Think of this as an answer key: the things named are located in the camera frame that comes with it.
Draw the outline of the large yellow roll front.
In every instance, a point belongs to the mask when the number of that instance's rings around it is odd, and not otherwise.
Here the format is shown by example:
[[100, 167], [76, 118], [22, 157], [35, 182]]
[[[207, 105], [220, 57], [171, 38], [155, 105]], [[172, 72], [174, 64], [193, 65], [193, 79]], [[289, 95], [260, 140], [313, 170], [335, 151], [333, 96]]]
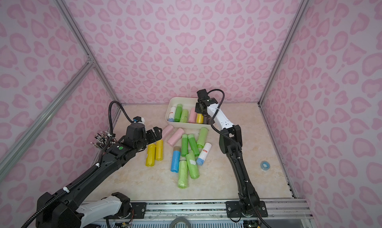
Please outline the large yellow roll front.
[[197, 114], [196, 123], [197, 124], [203, 124], [204, 123], [204, 116], [203, 116], [203, 114]]

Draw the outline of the pink roll with white label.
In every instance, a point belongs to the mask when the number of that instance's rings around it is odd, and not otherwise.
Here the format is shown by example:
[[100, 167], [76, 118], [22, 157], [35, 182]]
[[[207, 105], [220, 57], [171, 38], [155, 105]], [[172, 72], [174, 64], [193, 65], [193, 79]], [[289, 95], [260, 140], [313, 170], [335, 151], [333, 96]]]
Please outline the pink roll with white label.
[[193, 108], [190, 109], [188, 123], [195, 124], [196, 120], [197, 120], [197, 113], [196, 113], [195, 107], [193, 107]]

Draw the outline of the bright green roll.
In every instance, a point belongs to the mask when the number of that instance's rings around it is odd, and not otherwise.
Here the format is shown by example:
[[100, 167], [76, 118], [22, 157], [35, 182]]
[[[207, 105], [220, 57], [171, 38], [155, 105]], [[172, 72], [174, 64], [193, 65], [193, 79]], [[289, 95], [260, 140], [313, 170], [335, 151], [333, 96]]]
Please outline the bright green roll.
[[183, 105], [178, 104], [176, 106], [176, 111], [175, 111], [175, 115], [174, 115], [174, 122], [180, 122], [182, 111], [183, 111]]

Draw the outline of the light green roll front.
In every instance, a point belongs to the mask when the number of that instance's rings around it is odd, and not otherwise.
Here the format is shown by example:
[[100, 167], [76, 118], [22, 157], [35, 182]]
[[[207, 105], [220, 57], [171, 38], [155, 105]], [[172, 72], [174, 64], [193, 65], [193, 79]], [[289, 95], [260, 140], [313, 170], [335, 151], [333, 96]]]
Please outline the light green roll front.
[[188, 187], [188, 165], [186, 160], [179, 162], [179, 178], [178, 187], [180, 189], [186, 189]]

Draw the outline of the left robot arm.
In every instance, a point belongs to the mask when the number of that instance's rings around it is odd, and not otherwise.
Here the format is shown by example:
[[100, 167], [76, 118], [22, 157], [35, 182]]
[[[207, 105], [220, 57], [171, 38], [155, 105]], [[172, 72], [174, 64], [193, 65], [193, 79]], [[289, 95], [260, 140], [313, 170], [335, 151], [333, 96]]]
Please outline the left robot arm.
[[162, 139], [162, 129], [146, 130], [143, 123], [132, 123], [120, 140], [112, 136], [98, 161], [86, 172], [56, 193], [46, 192], [37, 201], [36, 213], [31, 217], [38, 228], [77, 228], [85, 216], [78, 212], [82, 202], [110, 175], [143, 151]]

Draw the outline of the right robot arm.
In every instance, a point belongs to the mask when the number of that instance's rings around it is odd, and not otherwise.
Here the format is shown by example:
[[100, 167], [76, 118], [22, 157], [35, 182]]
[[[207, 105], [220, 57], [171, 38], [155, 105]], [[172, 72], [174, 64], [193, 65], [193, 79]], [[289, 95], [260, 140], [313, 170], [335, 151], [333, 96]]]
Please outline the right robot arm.
[[196, 103], [198, 114], [211, 117], [211, 128], [219, 134], [219, 147], [232, 166], [238, 187], [239, 208], [247, 217], [263, 219], [268, 216], [265, 203], [251, 183], [242, 154], [242, 133], [239, 125], [233, 124], [220, 109], [221, 104], [209, 96], [199, 97]]

